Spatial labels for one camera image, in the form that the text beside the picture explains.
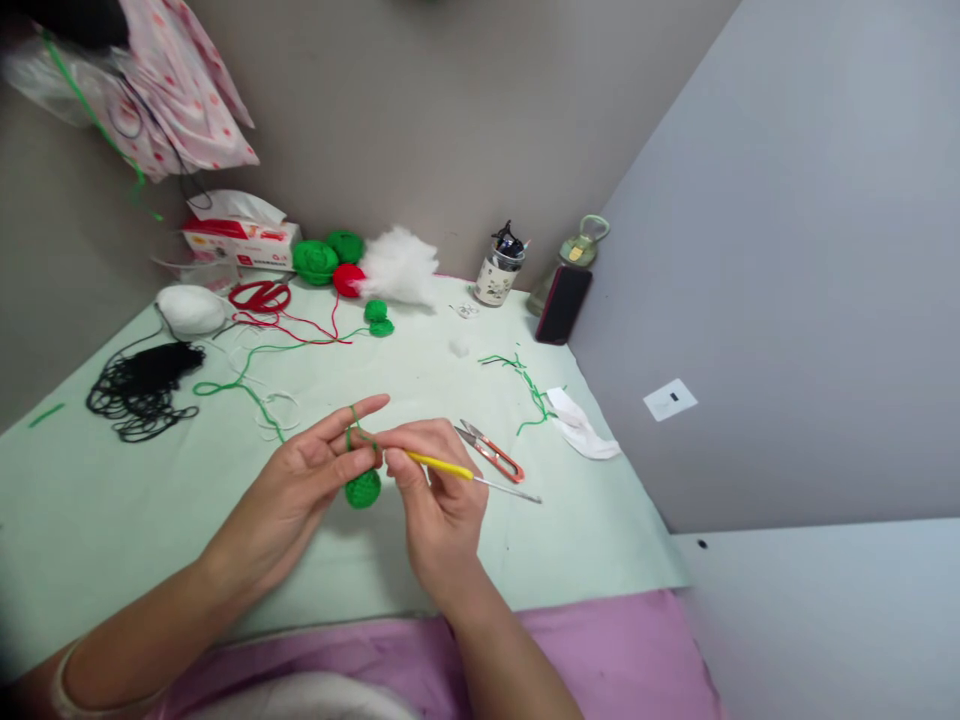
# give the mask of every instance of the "table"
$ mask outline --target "table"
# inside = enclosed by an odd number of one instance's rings
[[[258,354],[251,375],[298,399],[301,427],[388,392],[391,403],[365,429],[447,417],[486,432],[526,470],[523,489],[544,500],[541,506],[490,493],[480,555],[515,609],[686,584],[673,541],[624,456],[587,460],[551,422],[515,435],[521,422],[537,419],[526,386],[510,368],[481,366],[478,358],[519,353],[540,390],[566,385],[597,432],[611,436],[570,350],[534,341],[526,293],[514,291],[502,308],[483,308],[465,320],[449,306],[470,299],[469,284],[439,277],[436,283],[435,313],[390,306],[396,325],[390,337],[361,334],[353,345]],[[299,281],[292,289],[289,312],[329,329],[332,290]],[[342,301],[341,332],[364,325],[362,316],[361,301]],[[261,438],[256,408],[242,391],[204,398],[190,392],[201,380],[236,377],[226,354],[213,347],[174,400],[176,407],[199,405],[199,415],[154,440],[121,443],[110,421],[84,407],[105,360],[158,325],[154,309],[144,310],[0,437],[0,629],[13,675],[196,558],[277,446]],[[217,345],[235,349],[239,332],[225,333]],[[254,335],[246,331],[239,342],[293,343],[276,330]],[[453,340],[466,344],[467,357],[452,352]],[[59,402],[62,410],[27,427]],[[479,455],[476,461],[488,479],[508,482]],[[234,637],[433,610],[409,569],[399,494],[383,479],[369,510],[336,500],[298,568]]]

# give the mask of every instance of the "thread snips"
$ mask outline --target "thread snips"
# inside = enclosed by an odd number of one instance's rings
[[[454,428],[458,433],[460,433],[460,437],[462,437],[468,445],[472,445],[478,453],[489,460],[493,466],[503,474],[504,477],[509,478],[515,483],[522,483],[526,479],[523,468],[517,465],[516,461],[514,461],[503,450],[490,442],[490,439],[486,435],[462,418],[460,420],[460,424],[466,428],[465,430],[462,430],[458,427]]]

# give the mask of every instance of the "hand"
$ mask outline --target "hand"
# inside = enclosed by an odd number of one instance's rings
[[[389,401],[361,400],[357,417]],[[230,598],[253,603],[283,582],[337,491],[381,464],[369,447],[347,452],[344,432],[353,422],[353,410],[341,408],[281,445],[207,545],[198,562]]]
[[[395,478],[407,516],[407,551],[414,574],[442,613],[448,615],[486,579],[477,557],[488,489],[448,473],[423,468],[403,450],[480,470],[448,420],[424,420],[379,433],[387,474]]]

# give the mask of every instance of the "plastic bag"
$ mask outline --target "plastic bag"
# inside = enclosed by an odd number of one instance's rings
[[[87,101],[97,107],[102,101],[102,84],[107,74],[80,55],[58,45],[63,64]],[[24,41],[3,56],[3,77],[40,107],[75,127],[92,124],[83,103],[53,62],[39,37]]]

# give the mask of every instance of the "black phone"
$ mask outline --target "black phone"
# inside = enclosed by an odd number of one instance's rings
[[[534,335],[537,342],[563,345],[570,339],[573,324],[577,321],[591,282],[593,273],[589,270],[566,265],[557,269]]]

